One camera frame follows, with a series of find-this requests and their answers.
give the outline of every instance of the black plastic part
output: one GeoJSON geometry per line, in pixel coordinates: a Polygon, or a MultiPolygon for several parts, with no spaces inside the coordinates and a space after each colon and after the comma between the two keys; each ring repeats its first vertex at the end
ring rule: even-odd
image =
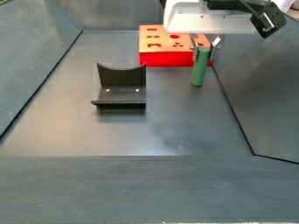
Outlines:
{"type": "Polygon", "coordinates": [[[161,0],[161,4],[162,4],[163,8],[166,6],[166,2],[167,2],[167,0],[161,0]]]}
{"type": "Polygon", "coordinates": [[[131,69],[114,69],[98,63],[102,88],[95,104],[102,109],[146,108],[146,64],[131,69]]]}
{"type": "Polygon", "coordinates": [[[210,10],[245,11],[253,14],[251,23],[263,38],[286,25],[285,13],[277,4],[263,0],[209,0],[210,10]]]}

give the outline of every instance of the green peg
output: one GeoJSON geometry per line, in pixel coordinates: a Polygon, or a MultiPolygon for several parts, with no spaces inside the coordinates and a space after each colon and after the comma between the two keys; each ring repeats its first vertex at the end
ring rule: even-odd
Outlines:
{"type": "Polygon", "coordinates": [[[197,87],[199,87],[203,83],[210,54],[211,49],[207,46],[201,46],[198,50],[198,56],[194,63],[193,76],[191,76],[191,84],[197,87]]]}

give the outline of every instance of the red board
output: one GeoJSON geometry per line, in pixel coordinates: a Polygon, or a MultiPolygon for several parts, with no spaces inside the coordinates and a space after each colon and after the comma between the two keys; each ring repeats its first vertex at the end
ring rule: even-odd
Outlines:
{"type": "MultiPolygon", "coordinates": [[[[206,35],[198,34],[195,41],[201,46],[211,47],[206,35]]],[[[190,34],[167,33],[161,24],[139,26],[141,65],[146,63],[149,67],[193,67],[191,47],[190,34]]]]}

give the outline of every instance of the black holder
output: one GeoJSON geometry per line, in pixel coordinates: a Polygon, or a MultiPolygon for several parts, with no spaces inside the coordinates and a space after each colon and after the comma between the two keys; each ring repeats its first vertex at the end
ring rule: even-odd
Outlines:
{"type": "Polygon", "coordinates": [[[146,64],[130,69],[114,69],[98,63],[102,88],[91,103],[103,109],[146,108],[146,64]]]}

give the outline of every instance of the white mount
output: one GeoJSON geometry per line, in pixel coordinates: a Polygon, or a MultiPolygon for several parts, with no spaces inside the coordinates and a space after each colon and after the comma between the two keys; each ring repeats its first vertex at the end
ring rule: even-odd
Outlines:
{"type": "Polygon", "coordinates": [[[237,10],[210,10],[203,0],[167,0],[163,27],[175,33],[253,33],[251,14],[237,10]]]}

